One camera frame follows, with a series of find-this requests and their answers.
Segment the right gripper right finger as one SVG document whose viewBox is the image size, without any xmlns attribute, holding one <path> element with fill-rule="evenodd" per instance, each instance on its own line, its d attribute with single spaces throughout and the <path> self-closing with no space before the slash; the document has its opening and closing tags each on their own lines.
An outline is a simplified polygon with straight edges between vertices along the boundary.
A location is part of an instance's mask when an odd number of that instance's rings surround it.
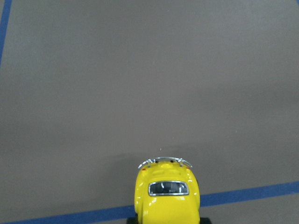
<svg viewBox="0 0 299 224">
<path fill-rule="evenodd" d="M 211 224 L 211 220 L 208 217 L 201 217 L 200 224 Z"/>
</svg>

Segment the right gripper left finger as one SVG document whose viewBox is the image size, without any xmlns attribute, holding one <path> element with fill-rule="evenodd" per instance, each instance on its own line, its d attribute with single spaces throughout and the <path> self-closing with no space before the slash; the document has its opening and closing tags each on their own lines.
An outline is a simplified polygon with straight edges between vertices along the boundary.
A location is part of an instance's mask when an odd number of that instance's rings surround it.
<svg viewBox="0 0 299 224">
<path fill-rule="evenodd" d="M 126 224 L 138 224 L 137 217 L 128 217 L 126 220 Z"/>
</svg>

